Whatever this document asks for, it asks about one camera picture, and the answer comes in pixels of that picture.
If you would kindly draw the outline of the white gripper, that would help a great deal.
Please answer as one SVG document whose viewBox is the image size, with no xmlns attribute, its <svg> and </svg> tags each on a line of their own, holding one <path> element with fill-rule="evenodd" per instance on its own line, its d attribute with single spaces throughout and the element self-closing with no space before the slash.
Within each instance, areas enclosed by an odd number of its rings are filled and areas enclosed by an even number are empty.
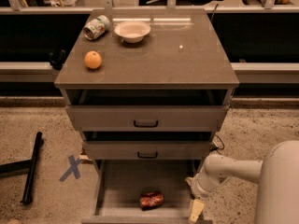
<svg viewBox="0 0 299 224">
<path fill-rule="evenodd" d="M 194 177 L 185 178 L 185 182 L 190 186 L 192 195 L 196 198 L 190 202 L 189 224 L 195 224 L 202 214 L 205 207 L 202 200 L 208 199 L 217 188 L 225 185 L 230 179 L 230 176 L 213 173 L 205 167 L 202 167 L 200 172 Z"/>
</svg>

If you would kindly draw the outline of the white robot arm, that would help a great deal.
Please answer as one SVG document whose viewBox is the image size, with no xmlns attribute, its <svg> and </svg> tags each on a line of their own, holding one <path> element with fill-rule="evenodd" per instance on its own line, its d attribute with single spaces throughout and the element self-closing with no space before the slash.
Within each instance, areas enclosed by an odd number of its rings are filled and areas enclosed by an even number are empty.
<svg viewBox="0 0 299 224">
<path fill-rule="evenodd" d="M 201 171 L 186 179 L 193 196 L 190 224 L 197 222 L 204 199 L 231 177 L 258 185 L 254 224 L 299 224 L 299 141 L 271 147 L 261 161 L 208 155 Z"/>
</svg>

